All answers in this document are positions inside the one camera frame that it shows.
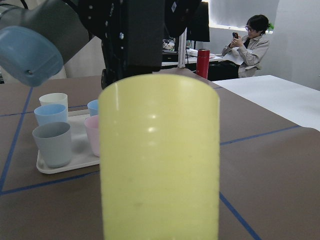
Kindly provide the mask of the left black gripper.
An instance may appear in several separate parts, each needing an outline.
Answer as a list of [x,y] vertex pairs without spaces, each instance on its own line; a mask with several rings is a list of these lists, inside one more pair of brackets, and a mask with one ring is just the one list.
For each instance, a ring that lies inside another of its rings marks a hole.
[[198,0],[80,0],[81,23],[101,39],[101,86],[158,72],[164,35],[179,37],[199,5]]

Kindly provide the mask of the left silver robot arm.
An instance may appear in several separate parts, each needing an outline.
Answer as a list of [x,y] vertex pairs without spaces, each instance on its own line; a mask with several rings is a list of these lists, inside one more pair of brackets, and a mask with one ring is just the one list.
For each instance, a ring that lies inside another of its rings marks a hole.
[[46,0],[33,9],[0,3],[0,65],[30,87],[56,75],[93,37],[101,86],[161,69],[164,34],[180,36],[198,0]]

